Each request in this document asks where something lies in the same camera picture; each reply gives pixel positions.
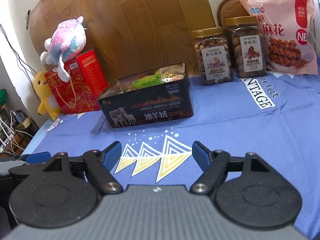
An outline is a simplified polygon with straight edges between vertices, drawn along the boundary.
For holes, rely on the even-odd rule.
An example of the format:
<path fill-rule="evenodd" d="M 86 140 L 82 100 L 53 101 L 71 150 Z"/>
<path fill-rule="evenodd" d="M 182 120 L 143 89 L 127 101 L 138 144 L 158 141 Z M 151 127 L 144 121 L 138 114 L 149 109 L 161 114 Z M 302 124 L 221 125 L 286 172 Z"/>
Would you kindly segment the yellow duck plush toy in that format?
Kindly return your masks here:
<path fill-rule="evenodd" d="M 33 80 L 33 88 L 40 98 L 40 105 L 37 109 L 39 115 L 49 114 L 50 118 L 55 121 L 61 114 L 61 109 L 57 103 L 46 77 L 46 71 L 38 72 Z"/>

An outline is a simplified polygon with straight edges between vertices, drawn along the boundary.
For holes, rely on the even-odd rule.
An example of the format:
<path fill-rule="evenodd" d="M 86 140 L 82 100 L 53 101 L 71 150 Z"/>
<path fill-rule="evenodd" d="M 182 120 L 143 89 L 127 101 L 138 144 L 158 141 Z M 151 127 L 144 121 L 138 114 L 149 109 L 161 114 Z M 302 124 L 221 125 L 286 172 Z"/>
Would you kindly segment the red gift bag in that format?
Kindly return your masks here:
<path fill-rule="evenodd" d="M 99 111 L 97 101 L 108 84 L 93 49 L 65 63 L 69 81 L 63 82 L 57 68 L 44 75 L 63 114 Z"/>

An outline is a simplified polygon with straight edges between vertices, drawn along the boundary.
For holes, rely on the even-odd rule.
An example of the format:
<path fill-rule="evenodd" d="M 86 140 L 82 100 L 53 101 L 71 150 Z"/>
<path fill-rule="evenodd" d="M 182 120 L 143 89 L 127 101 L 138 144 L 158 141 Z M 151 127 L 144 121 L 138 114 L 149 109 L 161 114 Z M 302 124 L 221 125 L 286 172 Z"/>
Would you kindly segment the green cracker snack packet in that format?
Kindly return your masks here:
<path fill-rule="evenodd" d="M 145 76 L 141 79 L 132 82 L 132 88 L 134 90 L 139 90 L 143 88 L 148 88 L 156 85 L 162 84 L 162 78 L 160 74 L 153 74 Z"/>

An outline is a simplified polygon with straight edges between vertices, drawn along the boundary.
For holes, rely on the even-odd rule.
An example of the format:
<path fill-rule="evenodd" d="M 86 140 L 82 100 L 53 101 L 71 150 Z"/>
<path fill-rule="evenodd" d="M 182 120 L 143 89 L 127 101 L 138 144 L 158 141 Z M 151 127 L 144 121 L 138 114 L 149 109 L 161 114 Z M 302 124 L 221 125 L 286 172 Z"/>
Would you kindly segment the black sheep-print tin box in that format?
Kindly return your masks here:
<path fill-rule="evenodd" d="M 132 88 L 133 81 L 153 74 L 161 75 L 161 85 Z M 178 63 L 117 79 L 98 103 L 113 128 L 153 124 L 193 116 L 190 89 L 185 63 Z"/>

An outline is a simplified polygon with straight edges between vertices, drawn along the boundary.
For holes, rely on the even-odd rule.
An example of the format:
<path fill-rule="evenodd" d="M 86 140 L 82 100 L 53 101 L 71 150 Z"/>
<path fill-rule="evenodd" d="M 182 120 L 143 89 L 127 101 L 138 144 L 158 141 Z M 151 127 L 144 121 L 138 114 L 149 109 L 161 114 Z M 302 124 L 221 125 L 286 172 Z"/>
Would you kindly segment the pink blue plush toy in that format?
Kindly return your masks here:
<path fill-rule="evenodd" d="M 44 42 L 45 51 L 40 55 L 42 64 L 58 66 L 57 73 L 63 82 L 70 80 L 65 63 L 77 57 L 84 49 L 87 37 L 82 23 L 83 16 L 58 24 L 51 38 Z"/>

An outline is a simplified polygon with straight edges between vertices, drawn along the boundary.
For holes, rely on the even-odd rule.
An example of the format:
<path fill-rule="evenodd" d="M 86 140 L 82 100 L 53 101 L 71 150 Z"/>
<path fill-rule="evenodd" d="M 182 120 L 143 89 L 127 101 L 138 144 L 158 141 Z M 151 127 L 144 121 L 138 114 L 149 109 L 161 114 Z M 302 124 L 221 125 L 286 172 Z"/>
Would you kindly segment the pink twisted snack bag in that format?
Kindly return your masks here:
<path fill-rule="evenodd" d="M 317 56 L 309 42 L 313 0 L 240 0 L 257 18 L 266 42 L 268 68 L 290 75 L 317 75 Z"/>

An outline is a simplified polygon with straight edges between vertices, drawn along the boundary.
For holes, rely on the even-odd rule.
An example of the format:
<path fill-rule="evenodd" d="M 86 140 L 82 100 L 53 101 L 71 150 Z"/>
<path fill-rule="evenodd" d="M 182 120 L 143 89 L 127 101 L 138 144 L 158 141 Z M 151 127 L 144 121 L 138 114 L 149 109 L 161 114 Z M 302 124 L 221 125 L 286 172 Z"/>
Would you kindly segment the cashew nut jar gold lid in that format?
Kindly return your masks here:
<path fill-rule="evenodd" d="M 233 81 L 229 45 L 221 27 L 191 32 L 201 82 L 205 86 Z"/>

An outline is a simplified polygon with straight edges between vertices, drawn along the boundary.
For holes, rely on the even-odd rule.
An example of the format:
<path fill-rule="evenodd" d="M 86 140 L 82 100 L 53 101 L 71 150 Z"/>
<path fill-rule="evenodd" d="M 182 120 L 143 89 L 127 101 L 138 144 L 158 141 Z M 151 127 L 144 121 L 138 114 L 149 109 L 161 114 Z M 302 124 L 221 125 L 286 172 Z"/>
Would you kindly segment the brown woven round board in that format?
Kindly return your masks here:
<path fill-rule="evenodd" d="M 223 0 L 217 8 L 217 22 L 223 29 L 227 27 L 225 19 L 249 16 L 240 0 Z"/>

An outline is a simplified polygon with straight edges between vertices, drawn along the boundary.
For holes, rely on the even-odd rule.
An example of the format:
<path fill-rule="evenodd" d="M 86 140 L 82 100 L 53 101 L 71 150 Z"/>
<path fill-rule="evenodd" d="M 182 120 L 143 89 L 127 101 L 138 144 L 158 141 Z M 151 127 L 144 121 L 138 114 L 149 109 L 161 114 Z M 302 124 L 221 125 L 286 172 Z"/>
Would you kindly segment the blue printed tablecloth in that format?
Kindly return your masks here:
<path fill-rule="evenodd" d="M 122 145 L 112 174 L 123 186 L 185 185 L 202 171 L 193 142 L 235 157 L 255 152 L 301 194 L 295 226 L 306 237 L 319 234 L 319 76 L 269 73 L 256 79 L 203 86 L 191 79 L 191 118 L 112 128 L 101 112 L 63 115 L 46 122 L 25 154 L 65 151 L 69 156 Z"/>

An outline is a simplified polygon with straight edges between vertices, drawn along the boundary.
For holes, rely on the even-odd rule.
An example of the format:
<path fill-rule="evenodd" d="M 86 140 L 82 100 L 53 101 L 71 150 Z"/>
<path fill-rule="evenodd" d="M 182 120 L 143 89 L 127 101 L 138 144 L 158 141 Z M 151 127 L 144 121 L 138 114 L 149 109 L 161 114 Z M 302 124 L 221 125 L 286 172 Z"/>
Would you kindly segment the pecan nut jar gold lid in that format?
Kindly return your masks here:
<path fill-rule="evenodd" d="M 226 19 L 233 68 L 241 79 L 266 75 L 265 40 L 255 16 Z"/>

